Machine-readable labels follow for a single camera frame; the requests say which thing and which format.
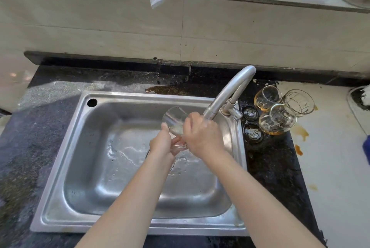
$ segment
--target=forearm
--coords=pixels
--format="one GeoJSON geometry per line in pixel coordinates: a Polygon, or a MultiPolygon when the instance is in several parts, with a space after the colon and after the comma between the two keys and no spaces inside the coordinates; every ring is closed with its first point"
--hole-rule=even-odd
{"type": "Polygon", "coordinates": [[[257,248],[323,245],[229,154],[205,161],[219,178],[257,248]]]}
{"type": "Polygon", "coordinates": [[[132,180],[76,246],[141,248],[173,163],[173,157],[149,154],[132,180]]]}

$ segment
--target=backsplash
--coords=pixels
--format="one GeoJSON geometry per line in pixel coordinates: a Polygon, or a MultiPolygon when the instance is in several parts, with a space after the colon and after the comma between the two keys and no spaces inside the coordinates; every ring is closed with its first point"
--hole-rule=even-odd
{"type": "Polygon", "coordinates": [[[25,50],[370,74],[363,13],[227,0],[0,0],[0,62],[25,50]]]}

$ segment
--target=faucet spout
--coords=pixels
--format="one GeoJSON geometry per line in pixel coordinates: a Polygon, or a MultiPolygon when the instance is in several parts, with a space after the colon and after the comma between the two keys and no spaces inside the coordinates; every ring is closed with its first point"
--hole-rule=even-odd
{"type": "Polygon", "coordinates": [[[234,105],[249,82],[256,73],[254,66],[247,66],[238,72],[232,80],[222,89],[213,102],[206,108],[203,115],[205,119],[213,120],[218,111],[222,108],[222,112],[230,115],[229,110],[235,109],[234,105]]]}

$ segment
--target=sink basin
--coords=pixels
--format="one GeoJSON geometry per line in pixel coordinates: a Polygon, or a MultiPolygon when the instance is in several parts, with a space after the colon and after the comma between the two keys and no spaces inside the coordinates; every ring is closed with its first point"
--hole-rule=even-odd
{"type": "MultiPolygon", "coordinates": [[[[31,230],[86,232],[145,160],[164,113],[203,113],[212,98],[84,91],[54,162],[31,230]]],[[[241,123],[219,113],[228,152],[246,169],[241,123]]],[[[180,152],[160,195],[149,234],[248,235],[218,178],[180,152]]]]}

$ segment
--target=person's right hand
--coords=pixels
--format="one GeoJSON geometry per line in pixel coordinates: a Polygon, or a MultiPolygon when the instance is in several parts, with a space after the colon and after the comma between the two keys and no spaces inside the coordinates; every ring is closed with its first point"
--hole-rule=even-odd
{"type": "Polygon", "coordinates": [[[182,138],[189,150],[202,160],[225,150],[218,124],[213,120],[203,120],[198,112],[192,112],[185,120],[182,138]]]}

